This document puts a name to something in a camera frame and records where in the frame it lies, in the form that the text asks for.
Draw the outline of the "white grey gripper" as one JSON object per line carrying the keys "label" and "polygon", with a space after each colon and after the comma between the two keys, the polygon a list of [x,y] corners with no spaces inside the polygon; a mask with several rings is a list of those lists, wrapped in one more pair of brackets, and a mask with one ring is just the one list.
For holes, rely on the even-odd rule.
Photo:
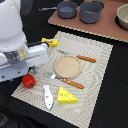
{"label": "white grey gripper", "polygon": [[16,49],[2,47],[0,49],[0,82],[26,75],[30,67],[35,75],[35,66],[48,61],[47,48],[47,43],[34,45],[24,43]]}

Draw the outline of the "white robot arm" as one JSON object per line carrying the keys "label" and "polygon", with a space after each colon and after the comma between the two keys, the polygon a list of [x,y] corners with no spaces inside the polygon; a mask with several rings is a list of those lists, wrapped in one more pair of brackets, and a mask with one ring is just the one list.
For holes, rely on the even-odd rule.
{"label": "white robot arm", "polygon": [[48,60],[47,43],[26,43],[21,17],[33,0],[0,0],[0,82],[26,75]]}

